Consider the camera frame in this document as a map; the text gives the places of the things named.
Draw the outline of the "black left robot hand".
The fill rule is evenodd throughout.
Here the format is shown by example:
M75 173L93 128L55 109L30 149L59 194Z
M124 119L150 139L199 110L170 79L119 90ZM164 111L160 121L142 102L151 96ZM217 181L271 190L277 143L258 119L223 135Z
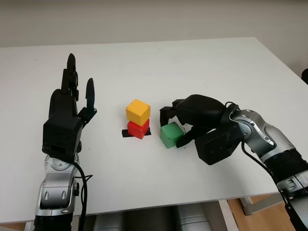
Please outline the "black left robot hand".
M86 106L77 110L79 100L76 59L71 53L63 70L62 83L50 100L49 118L43 125L43 148L45 152L55 151L73 155L79 149L82 129L97 113L94 108L94 81L90 78L86 86Z

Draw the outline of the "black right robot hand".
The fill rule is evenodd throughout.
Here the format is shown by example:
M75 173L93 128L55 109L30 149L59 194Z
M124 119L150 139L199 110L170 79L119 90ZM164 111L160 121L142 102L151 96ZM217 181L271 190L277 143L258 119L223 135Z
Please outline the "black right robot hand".
M160 126L165 126L169 120L177 117L182 125L191 125L191 130L186 132L177 142L180 148L195 140L214 128L228 123L232 110L239 110L233 102L229 106L207 96L193 94L185 99L176 99L171 106L160 109Z

